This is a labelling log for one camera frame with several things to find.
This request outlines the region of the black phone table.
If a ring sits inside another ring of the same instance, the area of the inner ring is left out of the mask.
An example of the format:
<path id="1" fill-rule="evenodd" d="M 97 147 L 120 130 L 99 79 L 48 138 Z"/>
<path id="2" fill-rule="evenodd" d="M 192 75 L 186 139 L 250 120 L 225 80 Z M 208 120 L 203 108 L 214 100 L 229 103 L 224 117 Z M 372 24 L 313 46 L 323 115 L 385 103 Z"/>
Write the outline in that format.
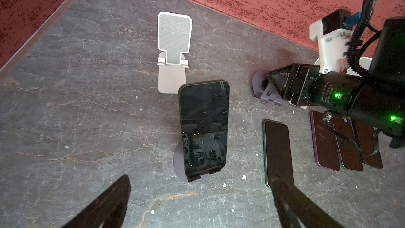
<path id="1" fill-rule="evenodd" d="M 193 182 L 226 165 L 230 85 L 225 80 L 184 84 L 178 97 L 185 176 Z"/>

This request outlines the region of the purple edged dark phone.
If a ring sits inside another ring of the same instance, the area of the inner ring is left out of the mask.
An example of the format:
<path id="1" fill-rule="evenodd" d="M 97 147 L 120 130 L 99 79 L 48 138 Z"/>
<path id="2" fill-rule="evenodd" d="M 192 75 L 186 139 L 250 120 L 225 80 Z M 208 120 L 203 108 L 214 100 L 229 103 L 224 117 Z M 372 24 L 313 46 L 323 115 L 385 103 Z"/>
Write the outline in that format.
<path id="1" fill-rule="evenodd" d="M 315 163 L 320 167 L 339 171 L 341 167 L 336 139 L 335 136 L 326 129 L 323 122 L 323 114 L 311 110 L 310 122 Z"/>

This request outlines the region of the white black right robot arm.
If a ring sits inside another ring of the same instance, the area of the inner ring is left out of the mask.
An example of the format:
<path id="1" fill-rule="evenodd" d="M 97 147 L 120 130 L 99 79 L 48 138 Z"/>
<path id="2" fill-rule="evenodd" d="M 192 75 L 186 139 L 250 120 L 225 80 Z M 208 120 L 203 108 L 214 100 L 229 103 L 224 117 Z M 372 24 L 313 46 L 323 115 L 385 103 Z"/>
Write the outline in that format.
<path id="1" fill-rule="evenodd" d="M 275 87 L 296 106 L 322 106 L 330 114 L 366 122 L 405 146 L 405 19 L 389 18 L 368 43 L 378 45 L 367 77 L 319 73 L 318 65 L 290 64 L 268 72 L 262 87 Z"/>

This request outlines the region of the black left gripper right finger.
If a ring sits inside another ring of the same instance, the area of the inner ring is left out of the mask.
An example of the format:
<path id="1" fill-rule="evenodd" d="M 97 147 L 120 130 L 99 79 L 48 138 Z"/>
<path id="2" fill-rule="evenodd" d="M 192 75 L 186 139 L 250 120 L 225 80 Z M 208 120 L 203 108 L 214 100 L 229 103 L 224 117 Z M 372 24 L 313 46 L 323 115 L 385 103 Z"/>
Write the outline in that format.
<path id="1" fill-rule="evenodd" d="M 271 189 L 283 228 L 341 228 L 342 225 L 318 207 L 293 184 L 279 176 L 271 178 Z"/>

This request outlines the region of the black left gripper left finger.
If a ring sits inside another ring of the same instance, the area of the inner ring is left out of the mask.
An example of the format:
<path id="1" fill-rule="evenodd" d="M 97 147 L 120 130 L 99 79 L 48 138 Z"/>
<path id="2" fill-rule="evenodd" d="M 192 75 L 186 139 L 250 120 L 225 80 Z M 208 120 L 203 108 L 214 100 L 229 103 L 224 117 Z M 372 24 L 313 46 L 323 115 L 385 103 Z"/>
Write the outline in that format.
<path id="1" fill-rule="evenodd" d="M 131 192 L 128 175 L 122 175 L 65 228 L 121 228 Z"/>

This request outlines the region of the black phone with sticker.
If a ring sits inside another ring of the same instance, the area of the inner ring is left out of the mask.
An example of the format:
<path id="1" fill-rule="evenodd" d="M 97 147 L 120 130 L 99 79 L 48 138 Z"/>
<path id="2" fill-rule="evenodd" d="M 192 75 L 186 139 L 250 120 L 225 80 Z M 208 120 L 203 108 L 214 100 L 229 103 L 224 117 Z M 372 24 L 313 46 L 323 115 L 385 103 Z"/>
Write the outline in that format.
<path id="1" fill-rule="evenodd" d="M 346 135 L 354 140 L 354 133 L 351 122 L 348 118 L 332 116 L 333 128 L 335 131 Z M 346 140 L 336 136 L 340 165 L 347 170 L 363 172 L 363 164 L 360 154 Z"/>

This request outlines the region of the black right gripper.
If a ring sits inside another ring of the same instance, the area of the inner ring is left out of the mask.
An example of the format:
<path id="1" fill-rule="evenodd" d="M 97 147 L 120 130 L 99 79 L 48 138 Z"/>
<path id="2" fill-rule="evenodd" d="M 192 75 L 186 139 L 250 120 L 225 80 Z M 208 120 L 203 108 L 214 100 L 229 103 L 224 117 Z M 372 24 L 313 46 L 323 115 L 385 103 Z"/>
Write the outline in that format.
<path id="1" fill-rule="evenodd" d="M 321 74 L 318 65 L 298 63 L 270 71 L 266 83 L 295 106 L 322 106 L 366 122 L 392 138 L 391 148 L 405 146 L 403 86 L 334 71 Z"/>

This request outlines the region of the grey purple folding stand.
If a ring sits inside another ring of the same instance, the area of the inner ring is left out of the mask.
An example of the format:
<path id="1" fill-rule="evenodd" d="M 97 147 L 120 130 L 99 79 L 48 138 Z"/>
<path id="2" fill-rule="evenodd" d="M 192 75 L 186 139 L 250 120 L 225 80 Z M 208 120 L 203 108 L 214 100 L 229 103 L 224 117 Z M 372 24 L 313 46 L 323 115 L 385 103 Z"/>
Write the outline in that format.
<path id="1" fill-rule="evenodd" d="M 252 89 L 254 96 L 261 102 L 273 103 L 282 107 L 284 100 L 279 95 L 276 87 L 270 82 L 266 83 L 268 71 L 261 70 L 253 75 Z"/>

